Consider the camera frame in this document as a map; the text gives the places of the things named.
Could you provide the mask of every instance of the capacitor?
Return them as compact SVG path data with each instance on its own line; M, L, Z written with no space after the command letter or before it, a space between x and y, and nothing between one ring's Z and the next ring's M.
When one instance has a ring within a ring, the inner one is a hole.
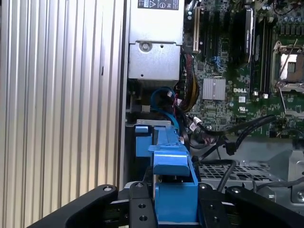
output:
M288 22L288 17L284 17L284 19L283 19L282 22L283 22L283 23L287 23L287 22Z
M294 17L290 17L289 20L288 20L289 23L294 23L294 21L295 21Z
M296 24L300 24L300 23L301 23L301 21L302 21L302 19L301 19L301 18L296 18L296 19L294 19L294 22L295 22Z

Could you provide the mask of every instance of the black bracket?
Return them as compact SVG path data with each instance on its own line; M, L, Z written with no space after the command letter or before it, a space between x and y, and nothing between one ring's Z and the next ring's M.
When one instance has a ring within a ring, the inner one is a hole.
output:
M134 183L130 187L130 228L156 228L153 204L146 183Z
M83 228L93 227L101 212L117 199L115 186L101 185L66 204L28 228Z

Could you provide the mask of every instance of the green circuit board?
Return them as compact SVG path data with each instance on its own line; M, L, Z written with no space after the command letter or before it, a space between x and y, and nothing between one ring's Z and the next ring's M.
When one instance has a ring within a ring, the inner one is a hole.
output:
M264 4L263 2L265 1L257 1L257 4L259 5L256 6L256 9L262 7L262 4ZM221 23L223 23L222 20L224 18L224 13L227 10L233 12L234 6L232 4L237 5L237 3L237 0L231 2L223 0L205 1L203 7L205 10L210 11L211 18L212 13L219 10L221 13ZM258 17L259 14L260 12L256 11L256 17ZM268 10L268 12L264 14L268 14L268 16L271 17L275 13L271 8L271 10ZM276 15L276 17L278 17L278 22L273 28L273 37L269 42L270 45L274 46L278 40L282 45L293 45L295 39L298 39L297 45L304 45L304 37L280 34L279 32L280 26L284 23L286 17L303 18L303 16L303 9L291 11L284 16ZM257 129L251 136L274 137L277 132L280 132L285 128L296 128L303 131L304 121L302 118L285 114L280 93L271 92L267 99L253 97L249 93L250 83L252 82L252 65L249 63L241 68L231 67L229 65L229 47L229 34L220 32L218 56L221 59L221 69L216 69L212 61L209 59L202 61L200 54L194 55L194 69L201 89L200 94L202 94L204 78L218 77L226 79L226 97L223 101L211 101L204 100L202 95L200 95L196 105L191 111L191 114L200 118L204 125L212 130L219 130L230 124L248 121L268 114L274 114L278 117L277 123L272 123ZM275 64L276 66L274 67L278 69L279 63L275 62ZM236 92L235 89L241 89L243 92L246 90L246 93ZM289 93L283 93L283 97L286 110L293 110L298 113L304 112L303 94L291 91ZM289 133L284 133L281 137L287 138L289 137Z

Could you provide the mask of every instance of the metal mesh grille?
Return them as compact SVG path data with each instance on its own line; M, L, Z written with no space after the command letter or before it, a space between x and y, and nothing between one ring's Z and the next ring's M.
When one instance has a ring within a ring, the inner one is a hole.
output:
M228 166L221 165L201 165L199 173L201 179L220 179L224 175ZM229 179L234 181L276 181L278 178L269 174L268 166L237 166Z

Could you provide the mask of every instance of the ram slot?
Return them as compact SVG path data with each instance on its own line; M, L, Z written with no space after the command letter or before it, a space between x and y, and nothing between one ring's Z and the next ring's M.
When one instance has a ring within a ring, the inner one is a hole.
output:
M214 12L214 18L213 18L213 30L212 30L212 57L215 57L218 55L219 52L219 28L220 28L220 14L218 11Z
M210 12L209 11L204 11L204 14L200 17L200 42L199 42L199 48L201 50L201 55L202 55L202 61L206 59L206 57L209 55L209 50L210 50L210 40L209 40L209 17L210 17Z
M272 38L273 38L273 23L268 23L264 18L260 22L262 26L262 49L260 51L260 69L261 69L261 81L260 81L260 93L269 94L270 81L271 81L271 58L272 58Z

